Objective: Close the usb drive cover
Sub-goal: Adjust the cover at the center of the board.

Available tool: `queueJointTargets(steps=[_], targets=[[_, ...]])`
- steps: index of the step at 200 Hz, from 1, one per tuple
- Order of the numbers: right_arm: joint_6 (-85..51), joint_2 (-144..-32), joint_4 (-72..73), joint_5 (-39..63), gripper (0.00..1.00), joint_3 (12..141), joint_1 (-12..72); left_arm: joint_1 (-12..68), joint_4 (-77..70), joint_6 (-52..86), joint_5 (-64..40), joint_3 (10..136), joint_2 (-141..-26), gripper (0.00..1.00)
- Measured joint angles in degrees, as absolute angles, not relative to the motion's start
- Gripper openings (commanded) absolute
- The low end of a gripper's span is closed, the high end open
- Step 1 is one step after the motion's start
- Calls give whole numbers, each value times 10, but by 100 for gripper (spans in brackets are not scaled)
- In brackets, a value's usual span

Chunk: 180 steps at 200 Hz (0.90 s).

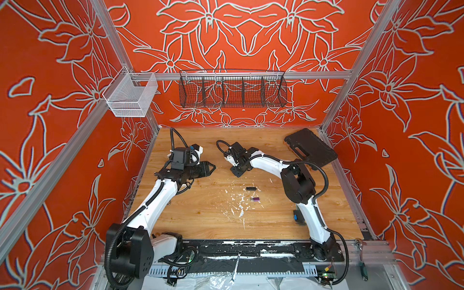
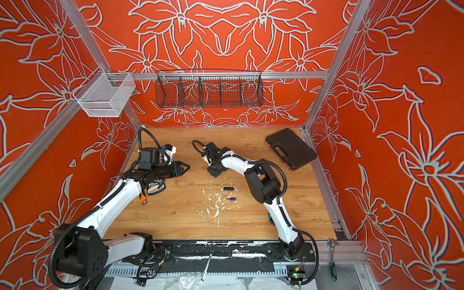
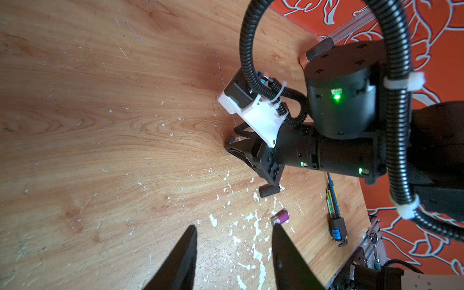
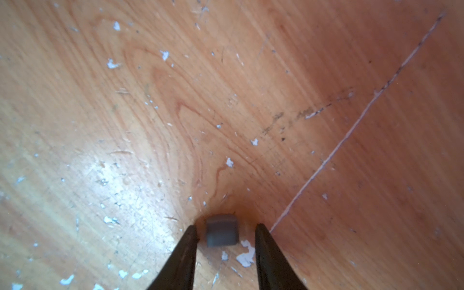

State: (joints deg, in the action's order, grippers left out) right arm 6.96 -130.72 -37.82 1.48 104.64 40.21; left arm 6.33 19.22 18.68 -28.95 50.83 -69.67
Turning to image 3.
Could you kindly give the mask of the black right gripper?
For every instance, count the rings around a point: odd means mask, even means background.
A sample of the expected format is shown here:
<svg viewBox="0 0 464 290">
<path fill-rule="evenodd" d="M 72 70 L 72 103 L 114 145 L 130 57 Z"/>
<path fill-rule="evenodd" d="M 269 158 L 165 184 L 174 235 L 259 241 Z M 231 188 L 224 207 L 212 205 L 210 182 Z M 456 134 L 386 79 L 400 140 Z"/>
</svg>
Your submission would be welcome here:
<svg viewBox="0 0 464 290">
<path fill-rule="evenodd" d="M 261 140 L 243 122 L 234 128 L 225 143 L 228 153 L 256 169 Z M 321 135 L 310 124 L 291 127 L 283 124 L 271 157 L 265 161 L 277 166 L 292 166 L 364 179 L 376 183 L 384 175 L 384 141 L 377 134 L 354 139 L 333 139 Z"/>
</svg>

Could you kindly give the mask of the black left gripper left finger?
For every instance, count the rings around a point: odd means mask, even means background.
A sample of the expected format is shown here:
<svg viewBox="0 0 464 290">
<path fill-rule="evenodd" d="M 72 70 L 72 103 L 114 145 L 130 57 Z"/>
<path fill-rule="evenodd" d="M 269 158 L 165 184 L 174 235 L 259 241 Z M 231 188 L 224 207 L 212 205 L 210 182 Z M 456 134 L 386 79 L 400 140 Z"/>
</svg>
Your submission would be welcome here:
<svg viewBox="0 0 464 290">
<path fill-rule="evenodd" d="M 192 290 L 195 282 L 198 233 L 187 227 L 144 290 Z"/>
</svg>

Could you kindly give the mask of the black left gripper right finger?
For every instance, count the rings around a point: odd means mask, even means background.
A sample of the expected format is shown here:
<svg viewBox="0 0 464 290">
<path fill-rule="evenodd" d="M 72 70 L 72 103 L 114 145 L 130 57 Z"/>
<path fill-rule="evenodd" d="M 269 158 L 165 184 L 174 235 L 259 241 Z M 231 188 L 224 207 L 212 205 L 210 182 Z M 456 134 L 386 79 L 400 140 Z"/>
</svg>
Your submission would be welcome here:
<svg viewBox="0 0 464 290">
<path fill-rule="evenodd" d="M 273 225 L 272 254 L 278 290 L 323 290 L 280 224 Z"/>
</svg>

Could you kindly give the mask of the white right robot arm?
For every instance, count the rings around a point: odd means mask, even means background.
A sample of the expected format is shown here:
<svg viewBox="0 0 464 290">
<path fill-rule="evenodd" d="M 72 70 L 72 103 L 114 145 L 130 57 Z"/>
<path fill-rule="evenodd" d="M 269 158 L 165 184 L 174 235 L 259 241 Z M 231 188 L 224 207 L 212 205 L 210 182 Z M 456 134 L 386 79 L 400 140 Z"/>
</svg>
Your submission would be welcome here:
<svg viewBox="0 0 464 290">
<path fill-rule="evenodd" d="M 253 44 L 270 1 L 251 1 L 240 31 L 240 69 L 219 97 L 242 124 L 228 153 L 279 192 L 286 166 L 354 176 L 372 185 L 387 175 L 400 217 L 459 242 L 464 228 L 420 210 L 464 217 L 464 104 L 412 108 L 425 82 L 413 70 L 401 1 L 367 1 L 383 37 L 335 45 L 327 38 L 304 56 L 306 93 L 255 70 Z"/>
</svg>

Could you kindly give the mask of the black usb drive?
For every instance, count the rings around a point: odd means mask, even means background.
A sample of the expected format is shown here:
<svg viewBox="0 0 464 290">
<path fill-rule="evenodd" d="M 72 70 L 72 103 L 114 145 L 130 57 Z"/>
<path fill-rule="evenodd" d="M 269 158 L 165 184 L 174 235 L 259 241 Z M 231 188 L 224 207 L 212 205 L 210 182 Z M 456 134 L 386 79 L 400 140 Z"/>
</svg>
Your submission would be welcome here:
<svg viewBox="0 0 464 290">
<path fill-rule="evenodd" d="M 276 195 L 280 192 L 279 185 L 266 184 L 259 187 L 259 196 L 261 198 L 267 198 L 272 195 Z"/>
</svg>

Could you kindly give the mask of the purple usb drive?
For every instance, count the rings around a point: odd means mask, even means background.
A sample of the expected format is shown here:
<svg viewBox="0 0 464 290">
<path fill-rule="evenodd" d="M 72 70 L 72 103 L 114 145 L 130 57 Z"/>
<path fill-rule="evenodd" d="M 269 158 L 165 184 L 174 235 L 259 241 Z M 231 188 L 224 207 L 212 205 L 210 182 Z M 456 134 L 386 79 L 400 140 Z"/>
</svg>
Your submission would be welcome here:
<svg viewBox="0 0 464 290">
<path fill-rule="evenodd" d="M 272 216 L 271 218 L 271 223 L 273 225 L 275 224 L 284 224 L 289 220 L 290 216 L 287 210 L 283 209 L 277 212 L 275 215 Z"/>
</svg>

